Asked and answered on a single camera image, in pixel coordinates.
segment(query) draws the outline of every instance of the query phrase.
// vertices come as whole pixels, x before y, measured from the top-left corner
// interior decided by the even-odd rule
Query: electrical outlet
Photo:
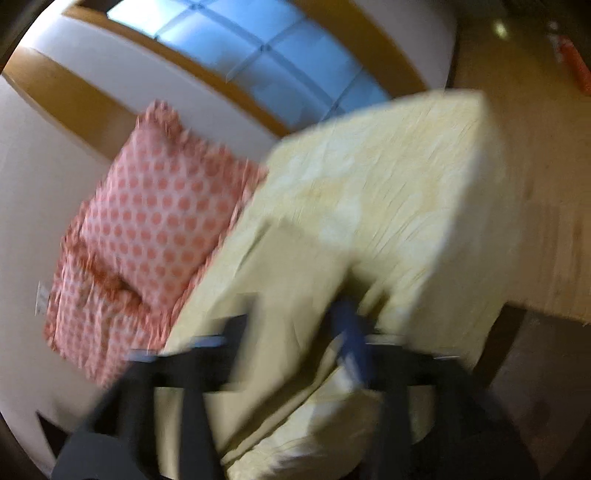
[[[37,285],[37,297],[35,298],[35,315],[45,315],[49,307],[49,288],[42,282]]]

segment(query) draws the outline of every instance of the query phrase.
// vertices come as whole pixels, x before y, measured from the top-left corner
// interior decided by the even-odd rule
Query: mattress
[[[474,366],[506,300],[520,238],[520,212],[502,140],[482,94],[430,92],[325,122],[282,140],[268,167],[266,184],[186,303],[166,352],[183,349],[203,331],[207,313],[265,224],[287,220],[359,257],[363,270],[387,294],[377,318],[382,332],[404,335],[421,351],[456,353],[468,368]],[[345,404],[355,397],[359,403],[358,393],[345,384],[328,400],[312,395],[302,408],[318,411],[323,401],[334,405],[335,398]],[[178,422],[175,400],[167,401],[172,403],[160,405],[159,421]],[[414,395],[419,417],[424,417],[420,406],[425,401],[424,395]],[[375,409],[375,399],[367,396],[356,411],[371,418]],[[327,426],[330,419],[328,414],[320,423]],[[339,438],[348,427],[341,421]],[[230,477],[287,477],[305,463],[302,451],[317,459],[326,458],[319,452],[335,451],[334,444],[312,445],[313,432],[295,425],[288,420],[269,432],[283,439],[271,452],[233,459],[227,465]],[[353,423],[351,429],[360,440],[348,457],[358,461],[371,429],[359,433]],[[160,437],[162,467],[164,475],[175,478],[176,451],[167,448],[171,441]],[[308,442],[309,448],[294,450],[294,442]],[[267,440],[253,452],[268,445]],[[324,479],[343,473],[334,462],[322,461],[315,471]]]

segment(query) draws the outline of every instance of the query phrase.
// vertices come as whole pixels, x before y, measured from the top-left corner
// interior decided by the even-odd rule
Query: wooden floor
[[[542,23],[460,31],[455,87],[483,90],[524,205],[512,303],[591,322],[591,97],[557,64]]]
[[[591,327],[530,312],[492,382],[543,475],[591,419],[589,345]]]

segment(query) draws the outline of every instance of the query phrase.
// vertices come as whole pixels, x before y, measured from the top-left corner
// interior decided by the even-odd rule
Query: ruffled pillowcase
[[[155,102],[61,244],[44,336],[110,384],[159,351],[266,169],[195,137]]]

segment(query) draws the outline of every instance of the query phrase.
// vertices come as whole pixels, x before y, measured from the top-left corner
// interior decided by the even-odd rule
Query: window
[[[123,0],[108,16],[238,85],[292,131],[390,99],[287,0]]]

